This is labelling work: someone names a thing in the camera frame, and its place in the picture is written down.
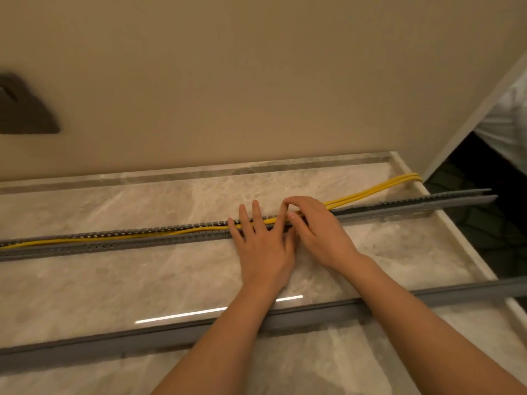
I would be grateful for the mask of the person's left hand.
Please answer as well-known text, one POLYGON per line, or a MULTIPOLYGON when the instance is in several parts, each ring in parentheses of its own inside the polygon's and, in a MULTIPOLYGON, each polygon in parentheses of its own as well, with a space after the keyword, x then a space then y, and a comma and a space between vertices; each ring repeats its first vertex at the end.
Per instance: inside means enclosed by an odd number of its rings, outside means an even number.
POLYGON ((288 207, 280 205, 273 228, 265 236, 256 236, 245 205, 239 206, 244 245, 235 245, 241 266, 242 285, 266 290, 273 298, 287 285, 294 264, 286 264, 284 229, 288 207))

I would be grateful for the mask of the person's right hand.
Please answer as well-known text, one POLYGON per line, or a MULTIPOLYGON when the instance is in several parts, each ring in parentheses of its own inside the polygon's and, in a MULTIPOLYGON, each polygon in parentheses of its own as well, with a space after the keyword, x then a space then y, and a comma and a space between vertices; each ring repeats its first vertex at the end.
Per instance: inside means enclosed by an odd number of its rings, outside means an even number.
POLYGON ((302 243, 320 264, 345 275, 353 264, 365 258, 321 201, 309 196, 291 196, 284 199, 283 205, 296 206, 303 215, 302 219, 311 230, 311 242, 302 243))

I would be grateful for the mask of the grey slotted cable duct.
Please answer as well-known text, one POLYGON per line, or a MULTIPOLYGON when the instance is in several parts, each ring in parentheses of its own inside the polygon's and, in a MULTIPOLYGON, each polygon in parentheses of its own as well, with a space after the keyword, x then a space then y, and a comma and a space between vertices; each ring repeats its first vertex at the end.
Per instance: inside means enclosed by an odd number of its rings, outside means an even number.
MULTIPOLYGON (((341 223, 431 212, 457 206, 488 204, 497 199, 492 190, 472 189, 442 192, 410 199, 333 208, 341 223)), ((97 252, 230 239, 226 221, 153 227, 128 231, 107 231, 0 240, 0 263, 97 252)))

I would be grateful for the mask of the person's left forearm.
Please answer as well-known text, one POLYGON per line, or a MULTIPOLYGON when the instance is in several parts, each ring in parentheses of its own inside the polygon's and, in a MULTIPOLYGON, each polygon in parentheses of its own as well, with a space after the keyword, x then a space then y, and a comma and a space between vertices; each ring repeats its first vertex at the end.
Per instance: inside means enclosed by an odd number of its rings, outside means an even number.
POLYGON ((239 395, 260 326, 283 284, 252 281, 150 395, 239 395))

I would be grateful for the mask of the person's right forearm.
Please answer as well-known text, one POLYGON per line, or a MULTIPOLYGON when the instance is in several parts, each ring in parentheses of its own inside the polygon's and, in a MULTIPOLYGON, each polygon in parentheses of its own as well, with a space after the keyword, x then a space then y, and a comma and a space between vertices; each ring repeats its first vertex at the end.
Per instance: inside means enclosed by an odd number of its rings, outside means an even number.
POLYGON ((499 366, 363 254, 332 268, 359 293, 422 395, 527 395, 499 366))

